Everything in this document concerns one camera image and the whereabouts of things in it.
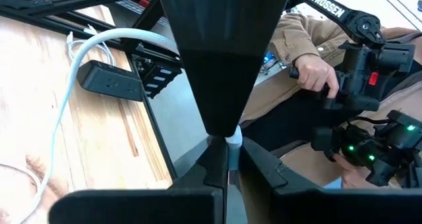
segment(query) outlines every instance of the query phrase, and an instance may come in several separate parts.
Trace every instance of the black cone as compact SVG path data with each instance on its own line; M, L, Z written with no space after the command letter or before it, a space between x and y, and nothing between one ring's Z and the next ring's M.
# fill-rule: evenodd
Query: black cone
M205 129L231 136L287 0L161 0Z

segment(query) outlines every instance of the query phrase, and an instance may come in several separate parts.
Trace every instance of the wooden table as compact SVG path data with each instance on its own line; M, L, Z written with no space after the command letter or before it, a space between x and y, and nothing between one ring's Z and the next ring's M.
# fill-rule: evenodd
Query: wooden table
M80 12L113 24L106 7ZM26 165L39 175L49 165L51 130L70 68L65 39L0 18L0 161ZM112 52L117 65L130 70L125 53ZM106 61L94 50L89 59ZM2 210L3 215L22 210L34 189L28 177L11 169L0 167L0 179L2 223ZM74 190L169 185L171 175L145 104L87 92L76 83L56 136L50 189L28 222L45 223L57 195Z

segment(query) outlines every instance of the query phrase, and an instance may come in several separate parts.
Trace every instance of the black power strip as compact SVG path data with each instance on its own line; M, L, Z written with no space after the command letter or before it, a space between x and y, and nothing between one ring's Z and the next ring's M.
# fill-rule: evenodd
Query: black power strip
M76 76L80 86L117 98L142 101L142 81L133 72L96 60L83 64Z

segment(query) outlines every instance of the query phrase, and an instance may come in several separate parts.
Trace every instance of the green led light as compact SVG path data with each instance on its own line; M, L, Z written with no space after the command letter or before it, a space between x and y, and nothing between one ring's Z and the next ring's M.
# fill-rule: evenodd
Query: green led light
M415 125L409 125L409 126L407 126L407 130L408 131L413 131L413 130L415 130L415 128L416 128L416 126Z

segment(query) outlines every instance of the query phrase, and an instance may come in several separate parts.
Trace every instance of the black metal frame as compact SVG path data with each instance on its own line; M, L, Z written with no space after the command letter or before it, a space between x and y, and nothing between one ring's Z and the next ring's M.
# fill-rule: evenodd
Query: black metal frame
M114 3L116 1L120 0L0 0L0 16L5 16L60 34L69 34L70 32L73 32L73 36L76 38L88 39L92 35L84 32L84 28L87 25L91 25L99 31L111 30L115 27L95 18L74 12L74 10ZM134 25L134 28L150 30L163 15L162 8L160 11L160 7L160 1L153 0L141 14ZM181 68L181 62L177 54L152 43L130 40L109 40L106 43L111 48L126 53L132 71L136 72L138 76L139 73L134 63L134 55L153 60L161 66L169 67L170 71L174 71L174 69L180 70ZM171 177L175 179L177 177L173 163L171 162L168 150L164 144L164 140L147 98L147 96L154 97L156 94L157 93L147 95L145 91L142 93L146 110L166 161L167 168Z

